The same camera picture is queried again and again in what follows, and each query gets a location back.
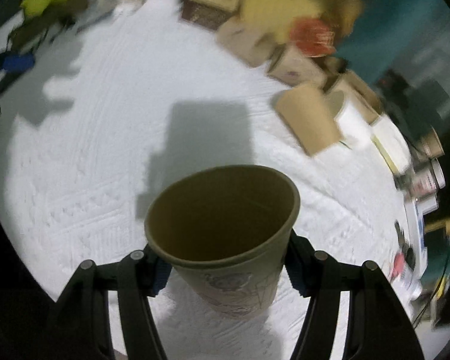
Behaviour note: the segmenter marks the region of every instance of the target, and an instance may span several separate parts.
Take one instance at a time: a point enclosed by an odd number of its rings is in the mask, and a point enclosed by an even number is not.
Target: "blue object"
[[[350,61],[366,83],[375,83],[419,31],[442,0],[365,0],[365,11],[336,56]]]
[[[3,61],[3,70],[7,72],[24,72],[33,68],[35,58],[32,54],[10,55]]]

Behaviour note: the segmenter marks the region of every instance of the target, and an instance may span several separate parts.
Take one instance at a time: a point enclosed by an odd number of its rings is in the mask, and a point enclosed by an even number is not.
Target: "cardboard box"
[[[220,26],[216,39],[225,49],[253,68],[267,61],[276,48],[271,34],[246,26],[237,16]]]
[[[309,155],[343,139],[322,90],[314,85],[304,83],[286,91],[275,110]]]
[[[292,44],[280,46],[271,59],[268,75],[285,84],[296,86],[312,83],[322,87],[327,81],[326,73]]]

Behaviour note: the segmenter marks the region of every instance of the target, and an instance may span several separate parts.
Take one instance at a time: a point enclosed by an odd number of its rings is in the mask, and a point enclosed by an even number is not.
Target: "cable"
[[[423,318],[423,315],[425,314],[425,310],[427,309],[427,307],[432,302],[433,297],[437,294],[438,289],[442,285],[442,281],[443,281],[443,278],[445,277],[445,273],[447,272],[448,262],[449,262],[449,259],[450,259],[450,237],[447,236],[447,239],[448,239],[448,251],[447,251],[447,258],[445,259],[445,264],[443,266],[442,276],[440,277],[440,280],[437,283],[437,287],[435,288],[435,290],[433,291],[432,295],[430,296],[430,299],[427,301],[427,303],[425,304],[423,309],[420,311],[420,313],[418,313],[418,315],[416,316],[415,320],[413,321],[412,325],[413,325],[414,329],[416,329],[418,327],[420,321]]]

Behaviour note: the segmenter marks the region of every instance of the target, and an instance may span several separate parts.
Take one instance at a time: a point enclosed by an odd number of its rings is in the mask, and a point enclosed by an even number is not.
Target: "textured white surface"
[[[120,260],[145,245],[143,216],[167,185],[204,168],[255,163],[287,174],[301,195],[295,230],[337,260],[389,272],[402,195],[375,147],[336,145],[306,156],[271,107],[286,86],[180,22],[170,0],[65,35],[1,99],[0,220],[54,299],[79,265]],[[111,299],[116,349],[124,352]],[[217,315],[172,273],[151,300],[168,357],[288,359],[308,301],[283,272],[267,313]],[[332,359],[341,359],[347,296]]]

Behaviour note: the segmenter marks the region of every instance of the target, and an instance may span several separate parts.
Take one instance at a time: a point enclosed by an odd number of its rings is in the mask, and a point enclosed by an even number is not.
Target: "black object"
[[[294,232],[285,264],[293,287],[310,297],[292,360],[329,359],[341,291],[350,291],[343,360],[423,360],[408,317],[377,264],[339,263]],[[114,359],[107,291],[116,290],[128,358],[167,360],[147,297],[157,295],[170,270],[149,246],[113,264],[82,262],[50,313],[36,359]]]
[[[422,310],[418,313],[418,315],[416,316],[415,320],[413,321],[414,329],[417,328],[417,326],[419,325],[420,321],[422,320],[422,318],[423,318],[423,316],[425,314],[425,311],[427,310],[428,306],[430,305],[430,303],[432,302],[433,298],[437,294],[438,289],[442,285],[443,278],[445,277],[445,274],[447,273],[448,262],[450,261],[450,237],[447,236],[447,239],[448,239],[448,251],[447,251],[447,257],[445,258],[445,264],[443,265],[442,276],[440,276],[440,279],[438,280],[437,286],[435,287],[435,290],[432,292],[432,295],[430,296],[430,299],[428,299],[428,301],[426,302],[425,306],[423,306]]]

